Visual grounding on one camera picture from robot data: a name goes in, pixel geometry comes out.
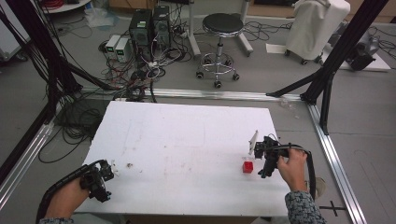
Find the human hand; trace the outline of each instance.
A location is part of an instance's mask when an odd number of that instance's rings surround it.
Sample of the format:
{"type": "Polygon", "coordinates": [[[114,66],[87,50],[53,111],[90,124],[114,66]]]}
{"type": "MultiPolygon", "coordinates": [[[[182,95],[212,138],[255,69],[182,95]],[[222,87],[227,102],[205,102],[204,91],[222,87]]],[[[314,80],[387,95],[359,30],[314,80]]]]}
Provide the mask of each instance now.
{"type": "Polygon", "coordinates": [[[70,183],[63,186],[53,195],[49,208],[47,209],[47,217],[64,217],[70,218],[74,211],[88,198],[90,192],[82,189],[79,185],[80,178],[74,179],[70,183]]]}
{"type": "Polygon", "coordinates": [[[289,185],[291,191],[303,190],[307,191],[304,182],[304,164],[306,161],[306,153],[303,150],[290,148],[289,160],[280,156],[277,161],[277,169],[282,175],[282,178],[289,185]]]}

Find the person's left hand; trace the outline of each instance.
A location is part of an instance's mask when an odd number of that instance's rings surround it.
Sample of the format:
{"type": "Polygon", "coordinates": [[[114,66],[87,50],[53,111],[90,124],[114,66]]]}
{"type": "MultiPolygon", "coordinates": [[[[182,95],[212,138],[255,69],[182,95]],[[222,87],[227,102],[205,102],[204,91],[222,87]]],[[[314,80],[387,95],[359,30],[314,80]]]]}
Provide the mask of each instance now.
{"type": "Polygon", "coordinates": [[[88,198],[90,192],[79,185],[80,178],[58,189],[53,195],[45,218],[70,218],[74,211],[88,198]]]}

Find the white power supply box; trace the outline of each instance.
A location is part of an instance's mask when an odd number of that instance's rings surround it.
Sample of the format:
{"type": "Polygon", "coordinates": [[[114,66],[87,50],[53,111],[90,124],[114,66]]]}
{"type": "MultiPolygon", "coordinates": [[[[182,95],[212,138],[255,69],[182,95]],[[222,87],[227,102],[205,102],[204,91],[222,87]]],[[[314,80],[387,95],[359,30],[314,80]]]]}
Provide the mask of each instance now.
{"type": "Polygon", "coordinates": [[[107,51],[107,57],[109,59],[115,59],[117,60],[117,53],[116,53],[116,46],[119,43],[121,36],[120,35],[113,35],[111,38],[108,40],[106,44],[106,51],[107,51]]]}
{"type": "Polygon", "coordinates": [[[116,53],[120,63],[127,63],[132,57],[132,49],[128,37],[122,37],[116,46],[116,53]]]}

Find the red object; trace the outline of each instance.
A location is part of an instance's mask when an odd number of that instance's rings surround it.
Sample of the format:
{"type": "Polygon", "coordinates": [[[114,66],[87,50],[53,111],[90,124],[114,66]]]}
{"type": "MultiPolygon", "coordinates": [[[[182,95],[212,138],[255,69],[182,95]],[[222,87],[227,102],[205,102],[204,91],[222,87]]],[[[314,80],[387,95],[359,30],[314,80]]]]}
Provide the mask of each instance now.
{"type": "Polygon", "coordinates": [[[250,174],[253,171],[253,162],[252,161],[244,161],[242,170],[244,171],[244,173],[250,174]]]}

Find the human arm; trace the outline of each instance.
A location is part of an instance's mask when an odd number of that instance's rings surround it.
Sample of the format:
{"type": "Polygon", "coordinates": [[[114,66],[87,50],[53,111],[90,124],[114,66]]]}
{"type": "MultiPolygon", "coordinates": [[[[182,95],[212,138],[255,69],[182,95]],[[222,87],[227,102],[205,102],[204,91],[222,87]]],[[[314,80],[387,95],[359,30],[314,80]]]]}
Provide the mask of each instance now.
{"type": "Polygon", "coordinates": [[[87,189],[81,188],[79,181],[80,178],[74,179],[55,192],[40,224],[73,223],[70,217],[90,194],[87,189]]]}
{"type": "Polygon", "coordinates": [[[279,157],[277,169],[290,188],[285,197],[289,210],[290,223],[326,223],[315,205],[312,196],[307,192],[304,182],[304,164],[306,153],[302,150],[290,148],[289,159],[285,161],[279,157]]]}

